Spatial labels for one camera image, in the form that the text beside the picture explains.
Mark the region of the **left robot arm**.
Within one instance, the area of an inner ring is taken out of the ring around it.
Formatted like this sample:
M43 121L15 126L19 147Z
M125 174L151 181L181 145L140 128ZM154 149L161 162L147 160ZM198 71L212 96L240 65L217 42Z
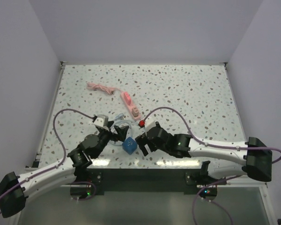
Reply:
M87 167L100 156L110 142L124 142L129 126L117 126L113 121L96 124L98 134L88 135L78 146L61 160L32 172L17 175L10 172L0 182L0 214L9 218L22 211L28 199L76 182L84 183L88 178Z

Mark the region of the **pink brown plug adapter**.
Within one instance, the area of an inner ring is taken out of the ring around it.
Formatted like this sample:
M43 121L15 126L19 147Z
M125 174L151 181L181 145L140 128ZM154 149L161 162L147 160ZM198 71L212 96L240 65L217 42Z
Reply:
M139 109L138 109L137 107L134 107L134 108L132 109L132 115L133 115L133 117L138 117L139 114L140 114Z

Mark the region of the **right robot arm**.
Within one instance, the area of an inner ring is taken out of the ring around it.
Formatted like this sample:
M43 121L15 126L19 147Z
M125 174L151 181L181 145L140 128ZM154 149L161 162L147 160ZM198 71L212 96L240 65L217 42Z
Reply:
M193 135L172 135L158 122L140 121L145 132L136 137L136 142L144 156L161 150L176 158L213 158L235 163L235 166L215 166L209 168L203 162L199 173L200 181L210 184L228 176L247 175L262 182L272 179L272 151L258 138L250 137L247 142L205 142L196 141Z

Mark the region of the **pink power strip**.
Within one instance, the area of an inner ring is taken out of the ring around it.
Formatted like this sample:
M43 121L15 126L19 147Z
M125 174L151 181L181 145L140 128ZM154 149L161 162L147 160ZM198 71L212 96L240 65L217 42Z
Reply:
M108 95L113 95L116 91L118 91L120 93L120 98L121 98L123 104L125 105L126 109L128 110L131 118L134 121L138 121L138 120L141 119L141 113L139 114L138 117L133 117L132 109L134 107L137 107L137 105L133 102L131 96L129 95L129 93L127 91L122 91L119 88L108 87L108 86L104 86L104 85L101 85L101 84L98 84L98 83L87 82L86 84L87 84L87 89L89 89L89 90L100 90L100 91L103 91L103 92L107 93Z

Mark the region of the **blue cube socket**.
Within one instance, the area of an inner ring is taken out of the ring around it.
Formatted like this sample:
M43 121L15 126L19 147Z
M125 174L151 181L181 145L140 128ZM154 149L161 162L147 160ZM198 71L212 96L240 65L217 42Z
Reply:
M122 148L128 155L132 155L136 151L137 146L137 142L131 137L126 138L122 143Z

